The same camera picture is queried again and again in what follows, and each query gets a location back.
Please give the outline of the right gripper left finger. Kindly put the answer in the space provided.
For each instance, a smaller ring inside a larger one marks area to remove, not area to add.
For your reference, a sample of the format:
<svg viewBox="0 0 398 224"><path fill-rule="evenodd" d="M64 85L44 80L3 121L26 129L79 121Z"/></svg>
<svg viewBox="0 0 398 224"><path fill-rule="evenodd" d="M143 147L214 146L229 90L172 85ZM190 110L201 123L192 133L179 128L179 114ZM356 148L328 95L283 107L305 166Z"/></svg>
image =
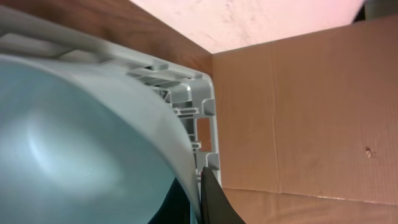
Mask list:
<svg viewBox="0 0 398 224"><path fill-rule="evenodd" d="M180 182L174 179L167 195L149 224L190 224L190 202Z"/></svg>

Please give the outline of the light blue bowl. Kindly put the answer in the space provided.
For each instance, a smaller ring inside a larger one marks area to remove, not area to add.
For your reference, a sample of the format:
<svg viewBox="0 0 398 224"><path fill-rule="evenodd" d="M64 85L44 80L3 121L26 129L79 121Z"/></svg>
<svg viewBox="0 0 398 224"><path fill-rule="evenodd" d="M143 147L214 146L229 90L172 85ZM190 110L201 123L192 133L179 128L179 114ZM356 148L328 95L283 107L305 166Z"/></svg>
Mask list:
<svg viewBox="0 0 398 224"><path fill-rule="evenodd" d="M1 222L149 223L173 182L199 217L193 150L125 71L1 56Z"/></svg>

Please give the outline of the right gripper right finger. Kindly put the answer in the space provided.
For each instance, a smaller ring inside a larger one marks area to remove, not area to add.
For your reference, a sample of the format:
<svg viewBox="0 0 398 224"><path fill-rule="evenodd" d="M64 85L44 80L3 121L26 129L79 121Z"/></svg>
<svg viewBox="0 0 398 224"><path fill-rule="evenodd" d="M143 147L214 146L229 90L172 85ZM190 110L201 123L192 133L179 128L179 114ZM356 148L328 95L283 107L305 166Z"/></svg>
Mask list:
<svg viewBox="0 0 398 224"><path fill-rule="evenodd" d="M201 217L204 224L245 224L209 167L201 172Z"/></svg>

